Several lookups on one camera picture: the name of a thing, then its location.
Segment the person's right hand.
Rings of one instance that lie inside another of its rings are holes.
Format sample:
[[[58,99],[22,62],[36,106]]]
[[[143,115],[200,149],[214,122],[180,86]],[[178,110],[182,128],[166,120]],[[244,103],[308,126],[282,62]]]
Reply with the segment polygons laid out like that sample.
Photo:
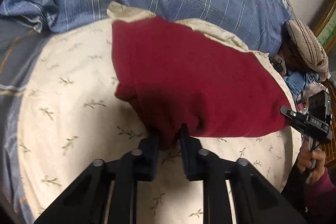
[[[297,157],[297,168],[300,173],[307,173],[306,183],[313,185],[325,173],[326,154],[319,148],[311,151],[309,142],[304,141]]]

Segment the maroon sleeve forearm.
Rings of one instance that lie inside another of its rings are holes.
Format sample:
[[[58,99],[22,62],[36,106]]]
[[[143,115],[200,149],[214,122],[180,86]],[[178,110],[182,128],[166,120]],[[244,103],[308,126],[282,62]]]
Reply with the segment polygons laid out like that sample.
[[[294,166],[281,194],[308,223],[335,222],[335,185],[330,180],[328,169],[310,185],[305,183],[303,174]]]

